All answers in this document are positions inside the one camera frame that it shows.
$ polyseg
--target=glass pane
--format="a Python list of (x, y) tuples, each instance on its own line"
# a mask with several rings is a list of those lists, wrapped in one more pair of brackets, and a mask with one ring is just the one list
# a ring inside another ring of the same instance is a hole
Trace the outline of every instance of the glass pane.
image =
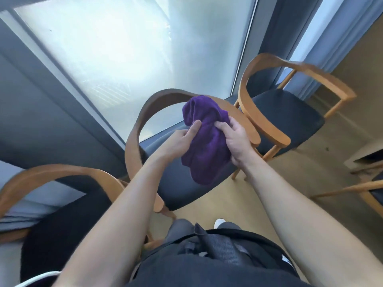
[[(48, 0), (16, 12), (126, 140), (155, 92), (229, 97), (254, 0)], [(182, 104), (144, 140), (182, 120)]]

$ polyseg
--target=wooden floor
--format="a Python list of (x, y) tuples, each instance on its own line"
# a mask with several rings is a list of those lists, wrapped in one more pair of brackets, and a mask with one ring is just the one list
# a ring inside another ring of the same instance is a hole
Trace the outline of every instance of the wooden floor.
[[(315, 99), (309, 104), (319, 112), (325, 111)], [(358, 179), (348, 173), (343, 162), (367, 142), (368, 139), (357, 129), (335, 115), (297, 150), (274, 159), (270, 164), (298, 191), (311, 196), (357, 183)], [(321, 198), (318, 205), (347, 227), (383, 262), (383, 219), (357, 195)], [(244, 181), (242, 172), (235, 181), (228, 178), (175, 213), (179, 218), (198, 222), (205, 229), (212, 228), (217, 218), (224, 218), (281, 245), (260, 200)], [(169, 218), (153, 214), (153, 236), (163, 238), (170, 224)]]

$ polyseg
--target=curved wooden backrest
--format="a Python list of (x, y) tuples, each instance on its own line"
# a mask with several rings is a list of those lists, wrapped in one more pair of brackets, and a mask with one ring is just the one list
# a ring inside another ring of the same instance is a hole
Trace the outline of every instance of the curved wooden backrest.
[(290, 138), (266, 119), (253, 103), (246, 89), (247, 81), (254, 73), (270, 67), (289, 67), (297, 72), (303, 72), (333, 91), (342, 101), (349, 101), (356, 97), (355, 92), (345, 83), (314, 65), (283, 60), (270, 53), (257, 55), (249, 63), (243, 73), (238, 89), (238, 102), (243, 113), (250, 119), (256, 129), (278, 147), (284, 148), (288, 146), (290, 144)]
[(0, 192), (0, 217), (32, 190), (70, 175), (89, 175), (103, 188), (111, 202), (125, 188), (117, 178), (99, 169), (65, 164), (41, 165), (16, 174), (3, 186)]
[[(126, 142), (125, 164), (130, 179), (132, 179), (142, 167), (138, 139), (146, 122), (160, 110), (173, 104), (187, 102), (194, 96), (198, 95), (181, 89), (164, 89), (156, 92), (146, 101)], [(240, 110), (228, 101), (213, 96), (208, 97), (212, 98), (221, 109), (226, 110), (230, 116), (235, 118), (245, 128), (253, 145), (258, 146), (260, 144), (261, 138), (258, 132)]]

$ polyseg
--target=towel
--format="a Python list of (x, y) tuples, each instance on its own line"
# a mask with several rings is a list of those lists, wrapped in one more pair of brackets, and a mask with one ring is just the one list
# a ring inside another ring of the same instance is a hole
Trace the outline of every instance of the towel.
[(229, 124), (229, 115), (207, 96), (192, 97), (182, 108), (182, 114), (186, 126), (195, 120), (201, 120), (202, 125), (189, 150), (181, 157), (181, 163), (190, 168), (196, 183), (209, 185), (230, 162), (225, 135), (214, 126), (215, 121)]

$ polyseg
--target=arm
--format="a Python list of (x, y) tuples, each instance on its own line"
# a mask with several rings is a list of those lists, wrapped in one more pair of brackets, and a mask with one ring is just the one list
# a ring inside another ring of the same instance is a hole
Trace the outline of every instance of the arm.
[(293, 188), (252, 149), (242, 127), (216, 122), (281, 241), (315, 286), (381, 286), (383, 265), (351, 232)]
[(54, 287), (123, 286), (137, 260), (166, 166), (182, 156), (201, 121), (175, 131), (154, 152), (117, 200), (85, 236)]

